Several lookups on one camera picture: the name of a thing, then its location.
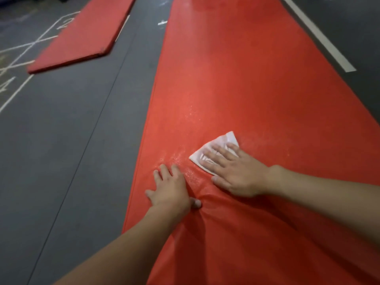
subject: forearm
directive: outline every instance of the forearm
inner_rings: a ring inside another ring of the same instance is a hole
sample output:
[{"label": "forearm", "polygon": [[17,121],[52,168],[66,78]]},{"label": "forearm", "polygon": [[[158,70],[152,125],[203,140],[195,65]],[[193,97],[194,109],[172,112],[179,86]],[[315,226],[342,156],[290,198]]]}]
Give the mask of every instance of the forearm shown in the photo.
[{"label": "forearm", "polygon": [[56,284],[145,284],[176,223],[169,208],[151,207],[136,226]]},{"label": "forearm", "polygon": [[380,187],[270,169],[270,192],[340,222],[380,245]]}]

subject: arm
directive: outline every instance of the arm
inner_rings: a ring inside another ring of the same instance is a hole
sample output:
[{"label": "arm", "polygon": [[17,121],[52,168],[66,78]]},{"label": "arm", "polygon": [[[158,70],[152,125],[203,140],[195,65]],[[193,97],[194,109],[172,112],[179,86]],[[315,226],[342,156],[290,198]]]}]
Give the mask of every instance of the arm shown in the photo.
[{"label": "arm", "polygon": [[156,191],[147,190],[152,207],[133,228],[65,275],[56,285],[145,284],[150,270],[175,226],[190,207],[201,202],[188,196],[185,178],[165,165],[154,171]]},{"label": "arm", "polygon": [[275,165],[267,167],[238,146],[227,145],[239,156],[215,146],[205,155],[217,163],[201,162],[218,176],[212,181],[234,195],[271,194],[317,211],[380,245],[380,187],[324,179],[295,173]]}]

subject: white wipe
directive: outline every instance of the white wipe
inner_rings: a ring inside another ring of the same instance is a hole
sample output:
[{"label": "white wipe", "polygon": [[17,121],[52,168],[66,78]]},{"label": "white wipe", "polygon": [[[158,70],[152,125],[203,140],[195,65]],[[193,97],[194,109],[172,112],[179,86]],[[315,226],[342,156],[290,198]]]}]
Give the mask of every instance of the white wipe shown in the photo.
[{"label": "white wipe", "polygon": [[210,174],[212,174],[212,175],[216,175],[216,174],[214,174],[214,173],[208,171],[205,167],[203,167],[203,166],[199,163],[199,161],[200,161],[200,160],[204,160],[204,161],[206,161],[206,162],[210,162],[210,163],[212,163],[212,164],[215,164],[214,161],[212,161],[210,158],[206,157],[206,156],[203,154],[203,150],[204,150],[205,148],[207,148],[207,149],[209,149],[211,152],[216,153],[216,154],[218,154],[218,155],[221,156],[220,153],[216,152],[213,148],[211,148],[211,145],[214,145],[214,144],[221,146],[222,148],[224,148],[224,149],[230,151],[232,154],[234,154],[235,156],[237,156],[236,153],[235,153],[232,149],[227,148],[227,143],[228,143],[228,142],[233,143],[233,144],[239,146],[239,144],[238,144],[238,142],[237,142],[237,140],[236,140],[236,138],[235,138],[234,132],[231,131],[231,132],[228,132],[228,133],[225,134],[225,135],[219,136],[219,137],[216,138],[215,140],[212,140],[212,141],[210,141],[210,142],[204,144],[204,145],[203,145],[198,151],[196,151],[193,155],[191,155],[191,156],[189,157],[189,159],[192,160],[195,164],[197,164],[199,167],[201,167],[201,168],[202,168],[203,170],[205,170],[206,172],[208,172],[208,173],[210,173]]}]

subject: gray floor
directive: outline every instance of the gray floor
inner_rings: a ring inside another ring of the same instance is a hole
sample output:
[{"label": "gray floor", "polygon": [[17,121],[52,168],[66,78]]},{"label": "gray floor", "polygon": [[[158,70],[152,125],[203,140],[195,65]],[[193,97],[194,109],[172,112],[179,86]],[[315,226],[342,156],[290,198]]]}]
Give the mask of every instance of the gray floor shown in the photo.
[{"label": "gray floor", "polygon": [[[0,51],[33,42],[87,1],[25,0],[0,9]],[[358,68],[344,73],[315,40],[380,121],[378,1],[294,1]],[[0,113],[1,284],[50,284],[121,233],[164,38],[166,25],[158,23],[171,2],[136,0],[109,56],[35,75]],[[19,62],[34,60],[49,42]],[[0,54],[0,68],[22,50]],[[0,106],[28,78],[21,66],[0,85],[12,76]]]}]

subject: red gym mat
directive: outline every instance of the red gym mat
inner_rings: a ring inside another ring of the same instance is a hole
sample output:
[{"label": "red gym mat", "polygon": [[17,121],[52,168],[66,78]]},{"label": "red gym mat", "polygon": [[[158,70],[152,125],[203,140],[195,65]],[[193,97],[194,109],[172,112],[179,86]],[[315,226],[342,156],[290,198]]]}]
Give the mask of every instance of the red gym mat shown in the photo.
[{"label": "red gym mat", "polygon": [[201,199],[149,284],[378,284],[380,256],[349,230],[276,197],[237,199],[188,157],[234,131],[267,165],[380,185],[380,128],[279,0],[174,0],[123,232],[176,163]]},{"label": "red gym mat", "polygon": [[134,0],[91,0],[28,67],[34,74],[108,54]]}]

